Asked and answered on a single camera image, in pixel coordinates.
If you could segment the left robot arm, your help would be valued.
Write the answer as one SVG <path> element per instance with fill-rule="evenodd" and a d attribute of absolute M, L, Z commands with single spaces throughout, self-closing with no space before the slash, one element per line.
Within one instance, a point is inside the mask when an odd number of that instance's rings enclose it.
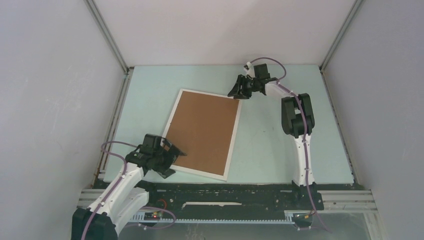
<path fill-rule="evenodd" d="M 101 145 L 101 151 L 122 160 L 117 176 L 88 207 L 78 207 L 72 215 L 72 240 L 116 240 L 130 218 L 139 210 L 153 211 L 154 216 L 167 213 L 176 221 L 176 216 L 165 208 L 155 207 L 158 194 L 137 184 L 149 171 L 166 179 L 175 174 L 171 166 L 179 157 L 187 154 L 165 137 L 146 134 L 143 142 L 134 145 L 126 156 L 110 152 Z"/>

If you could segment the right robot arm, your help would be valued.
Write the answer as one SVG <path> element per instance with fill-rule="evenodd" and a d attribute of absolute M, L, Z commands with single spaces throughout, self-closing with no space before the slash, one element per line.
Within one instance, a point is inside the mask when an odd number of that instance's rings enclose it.
<path fill-rule="evenodd" d="M 255 92 L 265 96 L 276 96 L 281 103 L 281 127 L 291 136 L 295 146 L 296 167 L 293 183 L 308 188 L 315 182 L 311 170 L 311 135 L 315 127 L 315 117 L 311 97 L 307 93 L 296 94 L 272 77 L 267 64 L 253 65 L 247 62 L 245 74 L 237 76 L 234 86 L 227 96 L 237 100 L 250 99 Z"/>

